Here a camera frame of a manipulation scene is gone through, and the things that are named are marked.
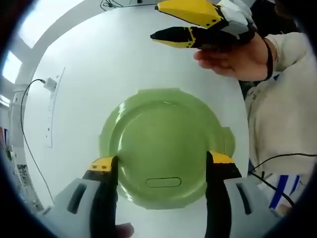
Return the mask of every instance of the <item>round table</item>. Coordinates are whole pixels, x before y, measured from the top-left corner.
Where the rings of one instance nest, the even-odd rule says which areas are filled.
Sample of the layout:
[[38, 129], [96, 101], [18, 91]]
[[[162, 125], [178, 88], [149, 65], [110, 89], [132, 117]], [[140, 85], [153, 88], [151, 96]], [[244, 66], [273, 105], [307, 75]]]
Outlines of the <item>round table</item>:
[[[50, 92], [34, 83], [24, 128], [53, 197], [81, 178], [99, 157], [98, 136], [111, 111], [138, 90], [149, 88], [179, 88], [205, 102], [221, 125], [231, 128], [236, 139], [233, 159], [246, 176], [248, 122], [238, 81], [200, 68], [193, 59], [194, 49], [171, 48], [150, 39], [157, 30], [188, 25], [154, 6], [118, 8], [84, 21], [48, 47], [34, 79], [57, 78], [56, 98], [52, 104]], [[50, 147], [46, 135], [52, 105]], [[25, 153], [40, 201], [44, 207], [52, 205], [26, 146]], [[131, 222], [138, 238], [204, 237], [206, 199], [182, 209], [146, 210], [120, 197], [116, 222]]]

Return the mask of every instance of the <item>person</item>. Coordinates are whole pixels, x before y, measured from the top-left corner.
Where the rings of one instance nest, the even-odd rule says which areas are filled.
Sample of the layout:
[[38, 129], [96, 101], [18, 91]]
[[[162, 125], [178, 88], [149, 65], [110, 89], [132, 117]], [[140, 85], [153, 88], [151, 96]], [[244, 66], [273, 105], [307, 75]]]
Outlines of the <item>person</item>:
[[[302, 33], [259, 34], [229, 52], [201, 50], [195, 60], [205, 69], [242, 81], [267, 77], [268, 50], [278, 79], [265, 80], [246, 96], [249, 124], [250, 160], [254, 166], [284, 154], [317, 155], [317, 71], [315, 57]], [[282, 156], [259, 166], [258, 171], [279, 175], [296, 174], [308, 181], [316, 156]]]

